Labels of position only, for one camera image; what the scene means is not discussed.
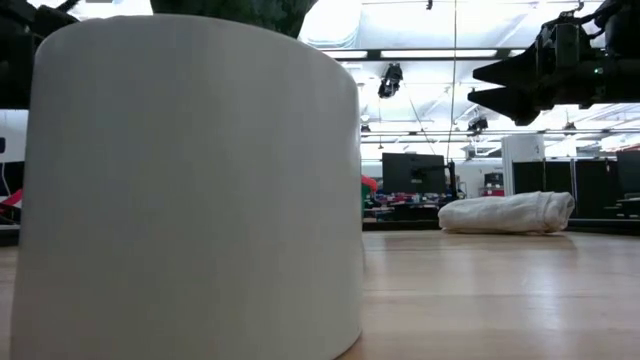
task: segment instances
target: white fabric bundle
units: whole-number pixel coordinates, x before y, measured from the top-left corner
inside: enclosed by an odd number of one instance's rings
[[[453,232],[552,233],[567,227],[574,207],[569,193],[535,192],[454,201],[438,217]]]

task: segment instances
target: wooden floor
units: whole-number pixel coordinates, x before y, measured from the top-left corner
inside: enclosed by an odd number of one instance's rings
[[[360,341],[341,359],[640,359],[640,238],[365,234]],[[0,359],[17,249],[0,249]]]

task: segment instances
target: green foliage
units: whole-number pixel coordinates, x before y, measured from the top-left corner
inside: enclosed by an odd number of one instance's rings
[[[260,26],[298,37],[317,0],[151,0],[154,13],[207,16]]]

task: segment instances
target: ceiling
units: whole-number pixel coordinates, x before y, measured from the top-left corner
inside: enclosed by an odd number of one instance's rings
[[[58,5],[60,1],[30,0],[35,5]],[[577,13],[592,13],[602,1],[585,0]],[[577,7],[577,0],[319,0],[305,19],[300,40],[327,49],[454,49],[526,48],[540,25],[555,19],[561,11]],[[96,4],[82,0],[74,15],[80,19],[114,15],[151,14],[149,0],[116,0]],[[589,33],[596,31],[587,24]],[[603,46],[602,37],[594,46]],[[504,116],[467,101],[473,89],[492,85],[474,80],[473,69],[491,63],[486,60],[404,61],[401,90],[391,99],[377,96],[380,76],[387,62],[342,62],[360,89],[360,109],[372,132],[401,132],[401,136],[367,136],[362,139],[363,159],[379,159],[382,152],[412,151],[449,154],[465,158],[465,150],[499,153],[503,135],[468,137],[453,129],[466,130],[467,123],[482,114],[489,130],[516,129]],[[577,106],[556,106],[525,129],[561,129],[567,121],[578,129],[640,128],[640,104],[599,104],[589,110]],[[410,131],[445,131],[438,135],[411,135]],[[640,134],[545,135],[547,154],[575,155],[591,150],[614,150],[640,144]]]

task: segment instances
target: black monitor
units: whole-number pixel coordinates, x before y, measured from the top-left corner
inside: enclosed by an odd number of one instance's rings
[[[386,193],[443,194],[446,189],[444,156],[382,154],[382,189]]]
[[[640,151],[619,151],[618,179],[624,194],[640,193]]]

